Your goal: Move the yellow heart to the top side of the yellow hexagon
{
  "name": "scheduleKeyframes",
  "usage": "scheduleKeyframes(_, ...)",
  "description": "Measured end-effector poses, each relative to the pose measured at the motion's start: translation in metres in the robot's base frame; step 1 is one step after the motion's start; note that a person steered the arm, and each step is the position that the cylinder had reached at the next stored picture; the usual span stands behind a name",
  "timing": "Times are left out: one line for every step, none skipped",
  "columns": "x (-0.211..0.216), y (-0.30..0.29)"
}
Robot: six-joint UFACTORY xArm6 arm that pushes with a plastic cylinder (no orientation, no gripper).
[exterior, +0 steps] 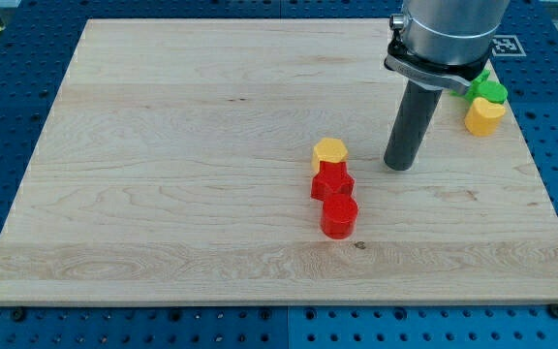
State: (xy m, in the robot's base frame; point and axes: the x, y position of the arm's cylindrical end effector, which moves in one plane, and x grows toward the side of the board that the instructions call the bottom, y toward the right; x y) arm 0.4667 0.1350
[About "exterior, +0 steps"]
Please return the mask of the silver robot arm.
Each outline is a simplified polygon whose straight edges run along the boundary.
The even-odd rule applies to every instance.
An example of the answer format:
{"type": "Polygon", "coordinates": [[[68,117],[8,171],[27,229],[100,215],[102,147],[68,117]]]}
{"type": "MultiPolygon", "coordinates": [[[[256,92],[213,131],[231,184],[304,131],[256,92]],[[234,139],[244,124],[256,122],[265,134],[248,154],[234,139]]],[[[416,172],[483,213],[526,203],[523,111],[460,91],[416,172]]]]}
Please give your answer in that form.
{"type": "Polygon", "coordinates": [[[466,94],[509,0],[404,0],[389,18],[385,65],[426,89],[466,94]]]}

